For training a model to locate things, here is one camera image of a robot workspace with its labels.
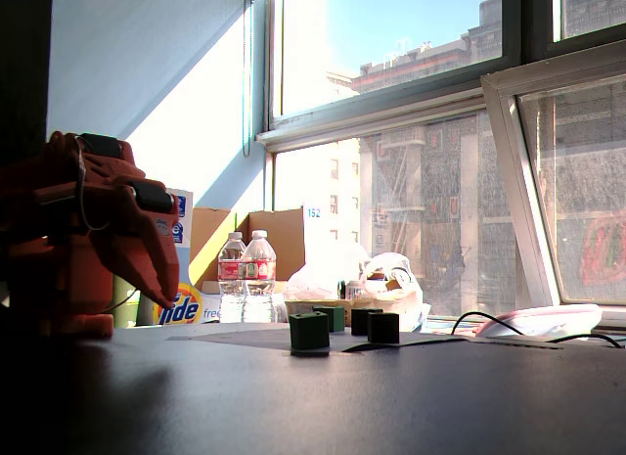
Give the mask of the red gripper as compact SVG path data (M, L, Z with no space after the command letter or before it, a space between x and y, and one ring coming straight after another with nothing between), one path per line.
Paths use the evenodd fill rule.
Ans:
M137 237L104 238L100 260L153 302L168 307L179 283L172 234L178 222L177 202L162 183L147 178L136 166L130 148L121 148L117 157L94 148L74 148L72 160L77 169L72 233Z

